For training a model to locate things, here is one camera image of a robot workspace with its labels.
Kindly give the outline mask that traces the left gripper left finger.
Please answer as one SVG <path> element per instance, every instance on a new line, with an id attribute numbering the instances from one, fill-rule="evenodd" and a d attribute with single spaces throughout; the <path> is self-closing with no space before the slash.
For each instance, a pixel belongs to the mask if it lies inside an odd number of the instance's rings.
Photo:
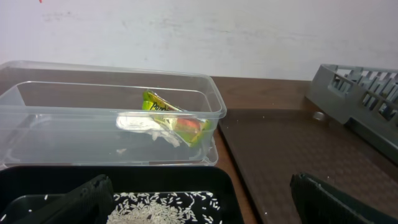
<path id="1" fill-rule="evenodd" d="M 111 179 L 101 174 L 13 224 L 105 224 L 114 208 Z"/>

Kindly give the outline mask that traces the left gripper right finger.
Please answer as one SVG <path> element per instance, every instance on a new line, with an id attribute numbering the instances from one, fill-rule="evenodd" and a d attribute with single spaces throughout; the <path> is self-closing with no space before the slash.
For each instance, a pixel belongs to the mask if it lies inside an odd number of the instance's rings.
<path id="1" fill-rule="evenodd" d="M 302 223 L 397 224 L 397 219 L 308 173 L 294 174 L 290 191 Z"/>

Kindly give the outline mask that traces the pile of rice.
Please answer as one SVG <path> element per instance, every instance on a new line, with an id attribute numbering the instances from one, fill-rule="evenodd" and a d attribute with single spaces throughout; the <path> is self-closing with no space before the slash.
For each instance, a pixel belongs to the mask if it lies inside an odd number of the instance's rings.
<path id="1" fill-rule="evenodd" d="M 223 224 L 221 205 L 212 192 L 114 194 L 107 224 Z"/>

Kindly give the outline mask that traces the green yellow snack wrapper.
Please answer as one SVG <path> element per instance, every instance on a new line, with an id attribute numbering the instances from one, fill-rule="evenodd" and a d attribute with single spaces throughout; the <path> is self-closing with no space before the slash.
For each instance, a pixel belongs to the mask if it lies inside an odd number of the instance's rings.
<path id="1" fill-rule="evenodd" d="M 144 91 L 143 99 L 143 110 L 184 112 L 183 109 L 172 105 L 152 90 Z M 172 118 L 166 117 L 164 114 L 155 114 L 154 121 L 166 130 L 176 134 L 189 147 L 196 146 L 205 136 L 205 131 L 209 131 L 212 125 L 208 119 Z"/>

